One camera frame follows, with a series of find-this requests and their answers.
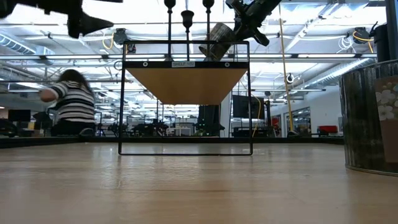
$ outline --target metal frame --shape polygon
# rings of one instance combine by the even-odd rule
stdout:
[[[214,40],[128,40],[123,43],[123,56],[122,56],[122,75],[121,75],[121,95],[120,95],[120,112],[119,112],[119,136],[118,136],[118,153],[121,156],[251,156],[253,155],[253,137],[252,137],[252,118],[251,118],[251,97],[249,97],[249,154],[138,154],[138,153],[123,153],[122,146],[123,142],[123,108],[124,108],[124,83],[126,81],[126,69],[127,68],[172,68],[172,63],[169,61],[164,62],[132,62],[126,61],[126,46],[128,44],[231,44],[231,45],[246,45],[247,62],[228,62],[229,66],[226,67],[226,62],[195,62],[197,65],[194,68],[224,68],[224,69],[234,69],[234,68],[246,68],[248,71],[246,75],[248,76],[248,94],[251,94],[251,82],[250,82],[250,43],[248,41],[214,41]],[[219,138],[219,143],[225,143],[224,138]]]

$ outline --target desk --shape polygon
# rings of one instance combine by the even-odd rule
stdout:
[[[191,128],[167,128],[166,133],[170,131],[175,131],[175,134],[181,136],[181,130],[189,130],[189,136],[191,136]]]

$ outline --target computer monitor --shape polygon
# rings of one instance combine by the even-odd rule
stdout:
[[[8,120],[9,121],[26,121],[30,122],[30,110],[8,110]]]
[[[251,118],[257,119],[265,119],[265,112],[264,112],[264,99],[261,97],[251,98]],[[249,97],[248,96],[238,96],[233,95],[233,117],[234,118],[249,118]]]

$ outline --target woman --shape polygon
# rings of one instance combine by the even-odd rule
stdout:
[[[57,101],[59,121],[51,129],[52,136],[77,135],[95,128],[94,94],[78,71],[65,71],[54,86],[40,92],[40,98],[44,102]]]

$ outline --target yellow pole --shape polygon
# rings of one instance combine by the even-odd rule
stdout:
[[[284,45],[284,31],[282,28],[282,13],[280,10],[279,4],[279,26],[280,26],[280,44],[282,45],[282,61],[284,63],[284,77],[285,77],[285,89],[286,89],[286,98],[287,98],[287,106],[289,107],[289,121],[290,121],[290,130],[293,131],[293,117],[292,117],[292,106],[290,105],[290,94],[287,84],[287,75],[286,75],[286,62],[285,62],[285,45]]]

